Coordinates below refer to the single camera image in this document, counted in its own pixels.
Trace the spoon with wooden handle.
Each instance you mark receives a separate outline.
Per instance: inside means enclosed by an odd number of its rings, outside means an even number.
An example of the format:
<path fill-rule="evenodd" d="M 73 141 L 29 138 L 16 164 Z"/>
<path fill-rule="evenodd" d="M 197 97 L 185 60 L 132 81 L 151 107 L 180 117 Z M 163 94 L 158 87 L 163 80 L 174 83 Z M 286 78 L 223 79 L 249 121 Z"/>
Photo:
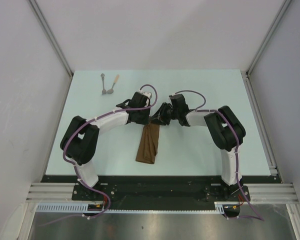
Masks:
<path fill-rule="evenodd" d="M 118 81 L 119 77 L 120 77 L 120 75 L 119 75 L 119 74 L 117 74 L 117 75 L 115 76 L 115 78 L 114 78 L 114 81 L 113 81 L 113 83 L 112 83 L 112 86 L 111 86 L 111 88 L 107 90 L 107 94 L 109 94 L 109 95 L 110 95 L 110 94 L 112 94 L 112 93 L 114 92 L 114 86 L 116 85 L 116 83 L 117 83 L 117 81 Z"/>

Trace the brown cloth napkin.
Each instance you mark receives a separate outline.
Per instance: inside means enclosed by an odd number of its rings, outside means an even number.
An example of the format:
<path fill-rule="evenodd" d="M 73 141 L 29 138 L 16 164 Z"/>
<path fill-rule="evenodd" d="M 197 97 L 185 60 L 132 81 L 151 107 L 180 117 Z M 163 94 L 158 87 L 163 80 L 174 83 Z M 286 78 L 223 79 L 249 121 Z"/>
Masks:
<path fill-rule="evenodd" d="M 143 127 L 142 135 L 136 154 L 136 162 L 153 165 L 158 154 L 160 125 L 147 124 Z"/>

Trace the metal fork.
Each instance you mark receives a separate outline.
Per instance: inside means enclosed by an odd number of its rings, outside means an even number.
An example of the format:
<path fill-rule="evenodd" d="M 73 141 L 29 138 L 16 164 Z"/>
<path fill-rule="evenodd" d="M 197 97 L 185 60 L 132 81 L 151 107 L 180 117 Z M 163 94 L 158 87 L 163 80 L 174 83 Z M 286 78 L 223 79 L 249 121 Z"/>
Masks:
<path fill-rule="evenodd" d="M 107 90 L 105 89 L 105 74 L 102 73 L 100 75 L 100 77 L 101 77 L 101 81 L 102 81 L 102 91 L 101 91 L 101 94 L 102 95 L 106 95 L 107 94 Z"/>

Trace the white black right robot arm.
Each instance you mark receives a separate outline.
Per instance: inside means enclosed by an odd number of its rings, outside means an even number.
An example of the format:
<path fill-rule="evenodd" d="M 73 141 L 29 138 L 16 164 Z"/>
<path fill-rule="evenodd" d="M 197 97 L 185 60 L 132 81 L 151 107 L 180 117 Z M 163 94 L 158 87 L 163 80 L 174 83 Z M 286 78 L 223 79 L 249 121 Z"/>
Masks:
<path fill-rule="evenodd" d="M 190 109 L 182 94 L 171 95 L 169 99 L 170 103 L 164 102 L 150 121 L 166 126 L 171 120 L 177 120 L 184 127 L 207 127 L 214 144 L 221 151 L 221 196 L 227 201 L 238 195 L 246 199 L 239 162 L 239 149 L 246 130 L 230 107 Z"/>

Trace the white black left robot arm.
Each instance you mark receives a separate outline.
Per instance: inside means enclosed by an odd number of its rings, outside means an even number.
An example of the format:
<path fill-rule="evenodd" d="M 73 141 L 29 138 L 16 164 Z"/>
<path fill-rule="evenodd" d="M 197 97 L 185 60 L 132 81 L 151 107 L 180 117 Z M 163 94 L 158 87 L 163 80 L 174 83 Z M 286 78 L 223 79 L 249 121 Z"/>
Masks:
<path fill-rule="evenodd" d="M 138 90 L 131 99 L 126 99 L 115 108 L 91 120 L 75 116 L 60 143 L 63 160 L 72 164 L 83 194 L 90 200 L 100 196 L 101 188 L 97 185 L 99 177 L 94 170 L 92 158 L 97 149 L 100 135 L 129 123 L 146 125 L 150 116 L 150 92 Z"/>

